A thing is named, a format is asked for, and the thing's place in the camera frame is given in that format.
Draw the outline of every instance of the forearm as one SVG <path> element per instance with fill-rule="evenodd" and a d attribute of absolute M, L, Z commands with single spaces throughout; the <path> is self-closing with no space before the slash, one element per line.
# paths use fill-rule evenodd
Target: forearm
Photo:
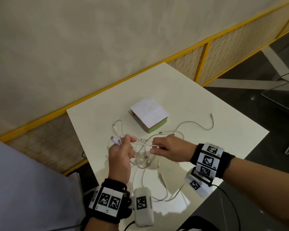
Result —
<path fill-rule="evenodd" d="M 84 231 L 118 231 L 119 224 L 112 224 L 106 221 L 98 220 L 94 217 L 90 218 Z"/>
<path fill-rule="evenodd" d="M 223 179 L 267 213 L 281 220 L 289 220 L 288 173 L 234 158 L 224 172 Z"/>

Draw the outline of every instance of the hand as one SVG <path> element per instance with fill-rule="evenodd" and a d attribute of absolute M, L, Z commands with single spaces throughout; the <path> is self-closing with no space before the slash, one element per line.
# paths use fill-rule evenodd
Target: hand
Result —
<path fill-rule="evenodd" d="M 158 145 L 160 148 L 152 147 L 150 150 L 151 154 L 160 155 L 175 162 L 190 162 L 197 147 L 196 144 L 187 142 L 173 135 L 154 138 L 152 145 Z"/>
<path fill-rule="evenodd" d="M 108 151 L 109 174 L 108 178 L 127 184 L 131 176 L 130 159 L 135 157 L 135 151 L 130 145 L 137 139 L 130 135 L 121 138 L 122 147 L 117 144 L 112 145 Z"/>

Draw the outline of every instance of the white paper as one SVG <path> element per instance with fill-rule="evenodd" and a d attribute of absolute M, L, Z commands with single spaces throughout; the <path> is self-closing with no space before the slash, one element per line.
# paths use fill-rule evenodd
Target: white paper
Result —
<path fill-rule="evenodd" d="M 131 107 L 131 110 L 147 128 L 153 127 L 169 116 L 169 113 L 152 98 L 145 98 L 142 101 L 139 101 Z"/>

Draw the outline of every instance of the skin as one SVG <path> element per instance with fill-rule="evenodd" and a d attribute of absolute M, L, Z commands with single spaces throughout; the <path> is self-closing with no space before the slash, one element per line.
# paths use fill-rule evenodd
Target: skin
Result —
<path fill-rule="evenodd" d="M 127 184 L 130 174 L 130 159 L 135 152 L 130 142 L 136 139 L 126 135 L 123 146 L 113 145 L 109 149 L 109 176 Z M 175 162 L 189 162 L 196 144 L 169 135 L 154 138 L 151 154 L 166 157 Z M 289 226 L 289 174 L 244 159 L 234 158 L 224 172 L 223 180 L 251 198 L 268 214 Z M 114 231 L 118 225 L 91 218 L 85 231 Z"/>

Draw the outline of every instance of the white table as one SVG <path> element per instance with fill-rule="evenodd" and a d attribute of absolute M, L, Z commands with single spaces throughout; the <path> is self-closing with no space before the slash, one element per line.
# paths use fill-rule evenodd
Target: white table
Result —
<path fill-rule="evenodd" d="M 211 131 L 204 131 L 191 124 L 181 125 L 179 131 L 187 141 L 196 144 L 210 142 L 239 158 L 245 158 L 268 133 L 212 93 L 162 63 L 67 110 L 100 184 L 108 176 L 107 147 L 111 144 L 109 138 L 113 135 L 111 124 L 114 121 L 122 119 L 125 134 L 139 138 L 148 138 L 154 134 L 144 132 L 128 113 L 133 104 L 146 97 L 152 97 L 170 114 L 167 123 L 156 133 L 174 130 L 178 124 L 188 120 L 211 127 L 212 113 L 215 126 Z M 193 165 L 187 162 L 174 163 L 165 158 L 159 160 L 158 171 L 163 174 L 168 191 L 173 194 L 182 186 L 186 172 Z M 132 167 L 130 182 L 136 169 L 136 166 Z M 163 198 L 166 192 L 157 174 L 157 170 L 147 169 L 144 184 L 149 187 L 154 197 Z M 133 189 L 141 187 L 141 176 L 142 170 L 138 170 Z M 221 182 L 222 180 L 217 178 L 213 183 L 219 185 Z M 155 225 L 141 230 L 177 230 L 203 201 L 203 198 L 185 184 L 173 201 L 153 203 Z M 123 230 L 133 220 L 132 214 L 121 221 L 119 229 Z M 131 225 L 128 230 L 139 229 Z"/>

